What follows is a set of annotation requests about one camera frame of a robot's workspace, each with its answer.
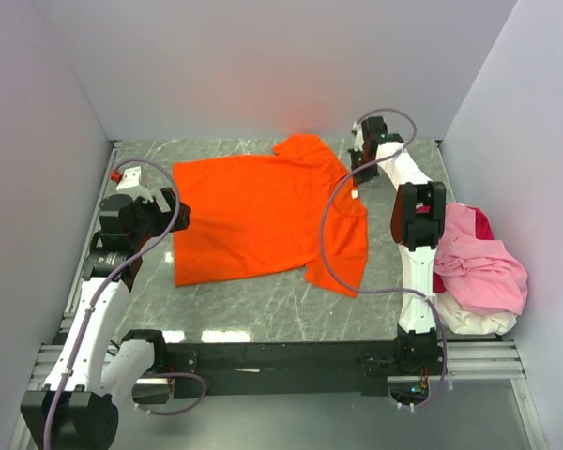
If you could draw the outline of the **orange t shirt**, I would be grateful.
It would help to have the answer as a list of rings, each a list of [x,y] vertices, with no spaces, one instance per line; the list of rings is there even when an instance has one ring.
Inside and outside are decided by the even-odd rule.
[[[191,208],[175,232],[177,287],[303,267],[312,285],[355,297],[368,257],[368,219],[348,171],[315,135],[294,135],[268,155],[177,162]]]

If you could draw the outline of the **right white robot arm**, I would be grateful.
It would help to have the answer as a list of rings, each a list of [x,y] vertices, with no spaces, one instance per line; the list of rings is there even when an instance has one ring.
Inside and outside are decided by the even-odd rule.
[[[445,230],[444,183],[434,181],[408,153],[409,142],[388,131],[383,117],[391,108],[361,116],[353,125],[351,173],[363,184],[384,173],[395,188],[390,233],[402,262],[402,309],[394,338],[394,366],[413,374],[439,356],[434,310],[434,259]]]

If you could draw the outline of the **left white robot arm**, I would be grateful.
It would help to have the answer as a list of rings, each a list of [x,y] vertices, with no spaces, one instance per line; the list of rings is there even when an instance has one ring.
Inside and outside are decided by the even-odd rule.
[[[108,449],[119,409],[145,374],[156,377],[169,364],[158,330],[135,330],[108,355],[116,323],[126,307],[144,254],[168,233],[190,225],[189,206],[176,187],[152,194],[117,191],[99,205],[82,270],[79,304],[61,353],[37,390],[23,395],[21,413],[40,449]]]

